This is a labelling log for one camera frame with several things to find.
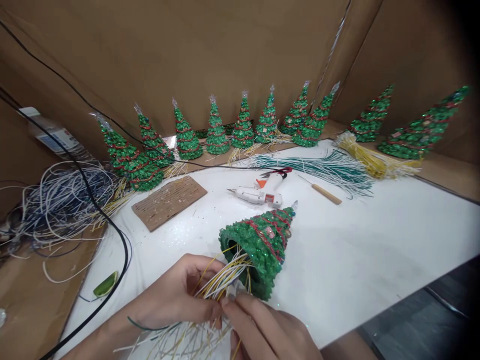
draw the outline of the plastic bottle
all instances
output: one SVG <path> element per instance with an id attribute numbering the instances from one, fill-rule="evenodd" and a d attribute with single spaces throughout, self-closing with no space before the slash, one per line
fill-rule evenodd
<path id="1" fill-rule="evenodd" d="M 65 147 L 65 149 L 67 149 L 75 157 L 75 160 L 95 160 L 95 158 L 82 146 L 82 144 L 77 141 L 77 139 L 73 137 L 72 134 L 67 131 L 67 129 L 57 124 L 56 122 L 40 115 L 36 108 L 23 107 L 21 109 L 18 109 L 18 113 L 20 115 L 25 114 L 29 118 L 35 120 L 55 139 L 57 139 Z M 50 148 L 50 150 L 52 150 L 59 157 L 64 160 L 71 160 L 69 156 L 65 153 L 65 151 L 55 141 L 53 141 L 46 133 L 44 133 L 31 122 L 28 122 L 28 131 L 30 132 L 30 134 L 40 140 L 44 145 Z"/>

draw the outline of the green wire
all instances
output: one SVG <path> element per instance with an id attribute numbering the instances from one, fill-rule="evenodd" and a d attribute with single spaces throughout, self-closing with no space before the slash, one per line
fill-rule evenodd
<path id="1" fill-rule="evenodd" d="M 162 331 L 162 330 L 165 330 L 165 329 L 168 329 L 170 327 L 169 326 L 164 326 L 164 327 L 161 327 L 159 329 L 151 329 L 151 328 L 148 328 L 148 327 L 143 327 L 143 326 L 140 326 L 138 325 L 135 321 L 133 321 L 130 316 L 127 316 L 126 317 L 133 325 L 135 325 L 137 328 L 139 329 L 142 329 L 143 331 Z"/>

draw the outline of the christmas tree figurine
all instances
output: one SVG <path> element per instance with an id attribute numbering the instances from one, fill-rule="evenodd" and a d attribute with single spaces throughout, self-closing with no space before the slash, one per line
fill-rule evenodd
<path id="1" fill-rule="evenodd" d="M 165 141 L 163 141 L 160 135 L 152 128 L 148 117 L 142 114 L 140 106 L 135 104 L 134 108 L 138 114 L 138 121 L 140 122 L 141 141 L 145 155 L 159 168 L 170 165 L 174 158 L 174 152 L 169 149 Z"/>
<path id="2" fill-rule="evenodd" d="M 332 101 L 339 86 L 340 83 L 336 83 L 330 93 L 323 98 L 321 104 L 306 118 L 303 125 L 291 137 L 292 142 L 305 148 L 314 147 L 319 143 L 320 136 L 324 132 L 325 124 L 329 118 Z"/>
<path id="3" fill-rule="evenodd" d="M 220 230 L 220 247 L 229 262 L 237 251 L 234 247 L 237 244 L 241 251 L 248 254 L 254 265 L 250 269 L 251 293 L 259 299 L 270 299 L 274 279 L 285 261 L 285 249 L 292 236 L 290 225 L 294 216 L 294 208 L 287 207 L 267 211 Z M 244 285 L 246 279 L 247 274 L 243 273 L 240 280 Z"/>
<path id="4" fill-rule="evenodd" d="M 248 91 L 241 92 L 241 105 L 238 111 L 233 131 L 231 133 L 231 144 L 236 148 L 249 148 L 254 144 L 254 131 L 250 121 Z"/>
<path id="5" fill-rule="evenodd" d="M 206 150 L 210 154 L 224 154 L 230 149 L 230 143 L 225 134 L 225 129 L 222 125 L 222 119 L 219 115 L 219 107 L 215 96 L 210 96 L 210 128 L 206 138 Z"/>
<path id="6" fill-rule="evenodd" d="M 255 141 L 257 143 L 270 143 L 277 132 L 277 119 L 275 117 L 274 90 L 272 85 L 270 95 L 261 113 L 259 124 L 256 126 Z"/>
<path id="7" fill-rule="evenodd" d="M 287 135 L 293 135 L 307 118 L 307 93 L 309 91 L 310 81 L 305 81 L 298 99 L 293 103 L 290 112 L 285 118 L 280 131 Z"/>
<path id="8" fill-rule="evenodd" d="M 178 155 L 182 160 L 199 158 L 204 153 L 203 148 L 200 146 L 200 141 L 195 136 L 190 124 L 185 120 L 174 98 L 172 98 L 172 103 L 175 109 L 176 148 L 178 149 Z"/>
<path id="9" fill-rule="evenodd" d="M 134 190 L 148 191 L 162 182 L 164 174 L 157 165 L 113 130 L 100 114 L 91 115 L 100 124 L 114 170 L 125 175 Z"/>
<path id="10" fill-rule="evenodd" d="M 130 185 L 136 191 L 149 191 L 160 184 L 164 178 L 164 173 L 160 168 L 144 154 L 132 145 L 126 148 L 137 156 L 132 156 L 123 166 L 125 174 L 128 177 Z"/>
<path id="11" fill-rule="evenodd" d="M 374 99 L 365 111 L 350 124 L 348 130 L 355 135 L 357 142 L 367 143 L 377 139 L 383 121 L 387 116 L 394 86 L 394 84 L 389 85 L 380 96 Z"/>
<path id="12" fill-rule="evenodd" d="M 378 145 L 378 150 L 397 158 L 422 159 L 442 138 L 450 118 L 457 112 L 468 91 L 468 86 L 459 88 L 425 112 L 420 119 L 408 124 L 408 127 L 396 129 Z"/>
<path id="13" fill-rule="evenodd" d="M 116 132 L 98 112 L 91 112 L 90 115 L 94 116 L 100 125 L 100 129 L 103 134 L 103 141 L 108 148 L 108 155 L 110 156 L 110 163 L 113 167 L 113 170 L 119 176 L 124 176 L 124 168 L 117 160 L 117 157 L 122 157 L 125 155 L 123 152 L 125 149 L 124 144 L 128 144 L 129 142 L 118 132 Z"/>

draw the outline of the floor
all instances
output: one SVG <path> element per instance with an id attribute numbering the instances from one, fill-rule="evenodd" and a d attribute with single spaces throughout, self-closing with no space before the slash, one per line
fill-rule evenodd
<path id="1" fill-rule="evenodd" d="M 480 257 L 459 266 L 357 331 L 379 360 L 450 359 L 469 316 L 469 291 L 480 279 Z M 464 315 L 438 300 L 439 295 Z"/>

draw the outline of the cardboard wall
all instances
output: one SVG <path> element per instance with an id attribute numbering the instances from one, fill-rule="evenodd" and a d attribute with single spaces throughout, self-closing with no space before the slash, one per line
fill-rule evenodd
<path id="1" fill-rule="evenodd" d="M 0 86 L 12 80 L 12 69 L 0 60 Z M 16 80 L 14 88 L 28 89 L 27 83 Z M 41 142 L 28 134 L 27 122 L 11 107 L 0 100 L 0 188 L 37 184 L 44 171 L 61 160 Z M 22 198 L 22 189 L 12 187 L 0 190 L 0 220 L 13 209 Z"/>
<path id="2" fill-rule="evenodd" d="M 368 0 L 356 17 L 363 19 L 378 2 Z M 137 102 L 158 132 L 168 136 L 175 132 L 172 96 L 194 129 L 208 127 L 210 94 L 217 95 L 225 123 L 236 119 L 242 90 L 249 90 L 256 119 L 272 83 L 279 115 L 286 115 L 308 79 L 312 101 L 348 3 L 5 0 L 0 17 L 33 53 L 129 132 L 140 133 L 133 109 Z M 357 21 L 349 32 L 357 47 L 368 30 L 363 25 Z M 3 30 L 0 39 L 5 61 L 48 98 L 36 104 L 40 112 L 105 158 L 89 108 Z"/>
<path id="3" fill-rule="evenodd" d="M 420 117 L 463 85 L 472 94 L 460 105 L 439 154 L 480 164 L 478 99 L 469 54 L 449 13 L 435 1 L 384 0 L 340 89 L 330 117 L 349 125 L 390 83 L 396 88 L 381 133 Z"/>

